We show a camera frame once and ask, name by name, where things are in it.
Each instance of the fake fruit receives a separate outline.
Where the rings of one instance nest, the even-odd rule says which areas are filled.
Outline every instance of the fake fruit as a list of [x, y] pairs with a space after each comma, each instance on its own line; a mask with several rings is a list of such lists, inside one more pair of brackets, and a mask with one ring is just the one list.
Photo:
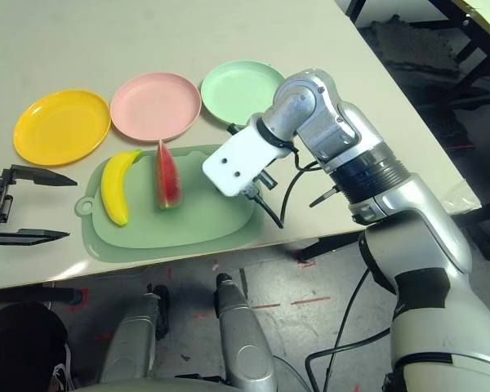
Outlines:
[[118, 226], [129, 223], [129, 211], [123, 194], [123, 179], [127, 169], [140, 155], [139, 149], [114, 155], [105, 165], [101, 175], [101, 199], [107, 215]]
[[181, 202], [181, 181], [171, 152], [162, 141], [156, 152], [156, 201], [161, 208], [177, 207]]

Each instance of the black cable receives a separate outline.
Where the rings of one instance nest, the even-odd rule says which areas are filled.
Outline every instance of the black cable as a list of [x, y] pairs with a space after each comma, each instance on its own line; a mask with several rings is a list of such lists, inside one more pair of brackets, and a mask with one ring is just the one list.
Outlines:
[[285, 212], [287, 211], [287, 203], [288, 203], [288, 197], [291, 195], [292, 188], [294, 188], [294, 185], [296, 182], [300, 179], [301, 176], [303, 176], [306, 172], [307, 169], [310, 169], [314, 166], [316, 166], [318, 163], [316, 161], [313, 161], [303, 167], [304, 171], [299, 171], [297, 174], [292, 178], [291, 183], [288, 185], [287, 190], [285, 191], [285, 196], [283, 197], [283, 202], [281, 204], [281, 212], [279, 214], [279, 220], [283, 223], [285, 221]]
[[[345, 309], [345, 314], [343, 314], [343, 319], [341, 320], [341, 325], [340, 325], [340, 330], [337, 333], [336, 336], [336, 343], [334, 343], [334, 348], [337, 348], [340, 345], [340, 339], [341, 336], [343, 335], [343, 330], [345, 329], [345, 324], [346, 324], [346, 319], [349, 317], [350, 309], [352, 308], [352, 304], [354, 303], [355, 297], [358, 295], [359, 289], [361, 289], [361, 286], [363, 286], [363, 282], [368, 276], [369, 270], [366, 269], [363, 275], [361, 276], [361, 279], [358, 282], [358, 285], [352, 292], [352, 295], [350, 296], [349, 303], [346, 306]], [[328, 367], [327, 367], [327, 372], [325, 373], [325, 384], [323, 385], [323, 392], [327, 392], [328, 389], [328, 382], [330, 381], [330, 378], [332, 376], [332, 365], [334, 364], [334, 353], [332, 353], [330, 357], [330, 361], [328, 362]]]
[[339, 347], [318, 351], [317, 353], [312, 353], [311, 355], [307, 356], [307, 358], [305, 359], [305, 370], [307, 371], [307, 375], [309, 376], [310, 385], [312, 386], [313, 391], [319, 392], [319, 388], [318, 388], [318, 383], [316, 382], [316, 378], [312, 373], [312, 368], [310, 367], [311, 361], [317, 358], [324, 357], [326, 355], [337, 354], [342, 351], [358, 349], [359, 347], [362, 347], [364, 345], [369, 345], [374, 341], [379, 341], [381, 338], [387, 336], [389, 333], [390, 333], [390, 328], [386, 328], [384, 331], [381, 331], [376, 335], [370, 336], [367, 339], [363, 339], [362, 341], [356, 341], [354, 343], [349, 343], [348, 345], [340, 345]]
[[256, 203], [258, 203], [261, 206], [261, 208], [263, 208], [265, 210], [265, 212], [267, 214], [269, 214], [269, 216], [272, 218], [272, 220], [274, 221], [274, 223], [276, 225], [278, 225], [278, 227], [280, 229], [283, 228], [283, 221], [280, 220], [278, 218], [278, 216], [276, 215], [276, 213], [270, 209], [269, 205], [267, 203], [265, 203], [265, 201], [263, 200], [263, 198], [261, 198], [259, 195], [256, 195], [256, 196], [254, 196], [254, 198], [252, 200], [254, 200]]
[[298, 153], [294, 153], [294, 166], [296, 166], [296, 169], [299, 172], [316, 172], [317, 170], [321, 170], [321, 167], [314, 167], [314, 168], [300, 167], [300, 155]]
[[305, 378], [303, 378], [303, 376], [296, 370], [295, 367], [293, 367], [285, 359], [280, 358], [278, 355], [273, 355], [273, 357], [276, 358], [277, 360], [281, 361], [281, 363], [284, 363], [292, 371], [292, 373], [294, 373], [294, 376], [296, 376], [296, 378], [298, 379], [298, 381], [303, 385], [303, 387], [305, 388], [305, 390], [307, 392], [312, 392], [312, 390], [310, 389], [309, 385], [306, 383]]

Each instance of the pink plate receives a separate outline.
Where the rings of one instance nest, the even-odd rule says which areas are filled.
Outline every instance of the pink plate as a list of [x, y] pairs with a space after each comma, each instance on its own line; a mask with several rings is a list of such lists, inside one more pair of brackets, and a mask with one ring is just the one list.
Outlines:
[[196, 86], [175, 73], [147, 73], [123, 84], [111, 101], [113, 124], [141, 141], [170, 140], [187, 131], [202, 108]]

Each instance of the yellow plate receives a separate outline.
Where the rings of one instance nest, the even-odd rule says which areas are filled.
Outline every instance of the yellow plate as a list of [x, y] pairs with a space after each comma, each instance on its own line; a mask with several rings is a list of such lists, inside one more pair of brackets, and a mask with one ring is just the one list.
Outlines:
[[38, 165], [71, 163], [93, 151], [107, 135], [109, 106], [85, 90], [58, 91], [20, 116], [13, 136], [22, 158]]

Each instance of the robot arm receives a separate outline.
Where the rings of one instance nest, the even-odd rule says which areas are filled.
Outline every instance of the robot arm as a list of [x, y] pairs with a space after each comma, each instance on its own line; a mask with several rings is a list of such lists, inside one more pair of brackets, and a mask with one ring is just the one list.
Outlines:
[[368, 226], [359, 240], [363, 259], [398, 295], [387, 389], [402, 382], [408, 391], [475, 390], [469, 381], [460, 384], [469, 374], [490, 385], [490, 312], [468, 283], [468, 243], [421, 178], [356, 106], [341, 100], [327, 73], [309, 69], [288, 78], [273, 105], [253, 115], [203, 171], [235, 196], [273, 159], [295, 151], [295, 136], [347, 197], [354, 220]]

